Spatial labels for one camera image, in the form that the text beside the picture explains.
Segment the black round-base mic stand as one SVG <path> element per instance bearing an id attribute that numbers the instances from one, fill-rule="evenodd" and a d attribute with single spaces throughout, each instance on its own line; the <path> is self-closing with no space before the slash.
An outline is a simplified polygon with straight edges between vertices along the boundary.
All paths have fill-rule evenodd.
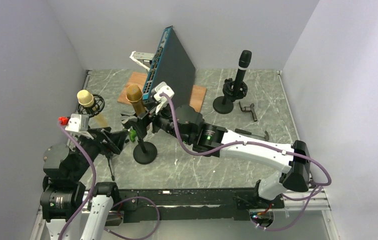
<path id="1" fill-rule="evenodd" d="M 153 143 L 144 141 L 144 139 L 138 135 L 138 129 L 135 131 L 137 132 L 138 144 L 133 150 L 134 160 L 142 165 L 150 164 L 157 156 L 157 148 Z"/>

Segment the dark gold microphone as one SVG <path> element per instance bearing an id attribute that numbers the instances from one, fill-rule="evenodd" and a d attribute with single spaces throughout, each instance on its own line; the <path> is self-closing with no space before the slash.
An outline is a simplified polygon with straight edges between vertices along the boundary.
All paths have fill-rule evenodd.
<path id="1" fill-rule="evenodd" d="M 143 104 L 143 93 L 136 84 L 131 84 L 126 88 L 126 99 L 133 106 L 137 116 L 146 112 Z"/>

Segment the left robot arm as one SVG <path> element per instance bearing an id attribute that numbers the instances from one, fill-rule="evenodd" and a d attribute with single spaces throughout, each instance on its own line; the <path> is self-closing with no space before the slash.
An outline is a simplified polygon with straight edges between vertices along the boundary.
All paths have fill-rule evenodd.
<path id="1" fill-rule="evenodd" d="M 121 197 L 115 177 L 97 182 L 94 160 L 104 155 L 111 162 L 129 141 L 128 131 L 111 132 L 110 127 L 88 131 L 90 137 L 66 135 L 66 143 L 49 147 L 44 153 L 42 217 L 52 240 L 98 240 L 109 210 L 119 206 Z"/>

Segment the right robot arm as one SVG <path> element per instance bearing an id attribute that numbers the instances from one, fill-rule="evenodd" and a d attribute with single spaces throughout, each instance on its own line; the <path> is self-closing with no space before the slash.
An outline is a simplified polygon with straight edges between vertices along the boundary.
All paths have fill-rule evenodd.
<path id="1" fill-rule="evenodd" d="M 143 137 L 148 125 L 152 125 L 153 132 L 163 130 L 179 138 L 184 145 L 192 146 L 188 152 L 194 156 L 234 157 L 275 169 L 275 173 L 256 183 L 252 200 L 259 208 L 286 191 L 304 193 L 309 190 L 309 152 L 307 144 L 301 140 L 279 144 L 247 137 L 206 123 L 203 115 L 189 105 L 175 110 L 167 106 L 159 113 L 153 109 L 141 116 L 122 111 L 121 121 L 126 128 L 135 127 Z"/>

